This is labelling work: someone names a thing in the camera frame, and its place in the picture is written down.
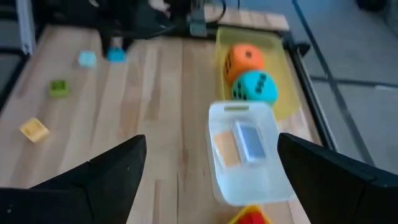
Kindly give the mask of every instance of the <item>orange die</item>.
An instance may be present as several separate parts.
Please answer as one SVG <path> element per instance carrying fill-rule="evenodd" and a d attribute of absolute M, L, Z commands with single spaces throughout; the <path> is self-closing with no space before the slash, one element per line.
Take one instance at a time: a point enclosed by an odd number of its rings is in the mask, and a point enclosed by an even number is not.
<path fill-rule="evenodd" d="M 248 70 L 263 70 L 264 57 L 260 49 L 251 44 L 237 44 L 230 48 L 224 64 L 224 76 L 228 84 Z"/>

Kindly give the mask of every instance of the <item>yellow block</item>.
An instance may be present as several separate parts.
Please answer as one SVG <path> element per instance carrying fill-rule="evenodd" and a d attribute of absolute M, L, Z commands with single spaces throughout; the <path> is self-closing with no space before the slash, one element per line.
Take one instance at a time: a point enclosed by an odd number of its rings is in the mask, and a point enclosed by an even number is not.
<path fill-rule="evenodd" d="M 37 118 L 29 119 L 19 129 L 34 143 L 42 140 L 50 133 Z"/>

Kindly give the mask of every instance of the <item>clear plastic container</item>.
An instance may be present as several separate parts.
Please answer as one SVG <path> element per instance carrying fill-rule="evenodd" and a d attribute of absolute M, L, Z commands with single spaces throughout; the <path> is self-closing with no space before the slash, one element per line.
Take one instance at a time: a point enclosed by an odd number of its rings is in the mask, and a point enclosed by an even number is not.
<path fill-rule="evenodd" d="M 236 121 L 259 127 L 267 155 L 264 162 L 227 169 L 220 164 L 213 136 L 230 130 Z M 215 102 L 210 106 L 208 122 L 208 158 L 216 199 L 221 203 L 244 206 L 286 201 L 294 195 L 277 153 L 279 131 L 270 106 L 262 102 Z"/>

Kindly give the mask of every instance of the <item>light blue block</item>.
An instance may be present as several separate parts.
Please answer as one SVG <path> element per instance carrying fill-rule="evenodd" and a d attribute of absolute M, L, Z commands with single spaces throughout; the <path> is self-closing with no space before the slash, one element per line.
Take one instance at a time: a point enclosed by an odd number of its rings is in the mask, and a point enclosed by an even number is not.
<path fill-rule="evenodd" d="M 79 56 L 79 64 L 82 67 L 95 67 L 96 57 L 92 50 L 82 50 Z"/>

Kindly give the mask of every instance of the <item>orange card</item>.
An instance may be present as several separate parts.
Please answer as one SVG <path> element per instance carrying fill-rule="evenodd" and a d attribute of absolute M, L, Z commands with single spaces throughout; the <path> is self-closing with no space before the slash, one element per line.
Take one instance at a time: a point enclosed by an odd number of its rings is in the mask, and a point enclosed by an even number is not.
<path fill-rule="evenodd" d="M 241 163 L 232 131 L 225 131 L 223 133 L 216 134 L 214 136 L 214 141 L 217 145 L 218 151 L 224 159 L 226 167 L 236 166 Z"/>

